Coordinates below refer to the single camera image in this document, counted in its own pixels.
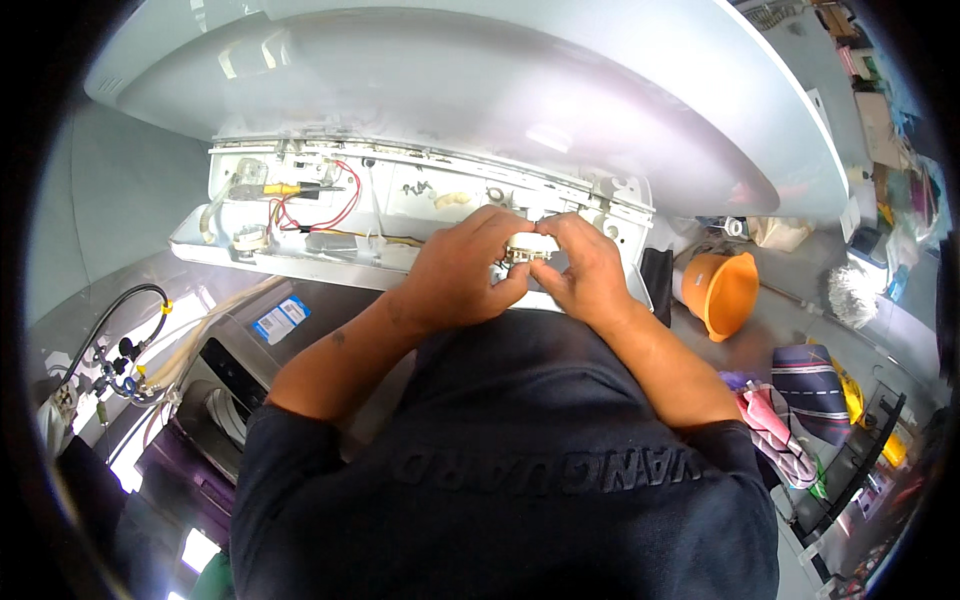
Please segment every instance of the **white mop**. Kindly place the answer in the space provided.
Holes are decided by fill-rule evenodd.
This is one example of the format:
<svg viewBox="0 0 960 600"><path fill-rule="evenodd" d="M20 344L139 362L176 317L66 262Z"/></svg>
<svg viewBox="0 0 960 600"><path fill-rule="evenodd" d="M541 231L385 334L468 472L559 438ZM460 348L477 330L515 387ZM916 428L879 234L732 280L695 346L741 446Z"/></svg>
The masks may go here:
<svg viewBox="0 0 960 600"><path fill-rule="evenodd" d="M830 271L828 298L834 314L844 324L859 329L876 316L874 282L856 265Z"/></svg>

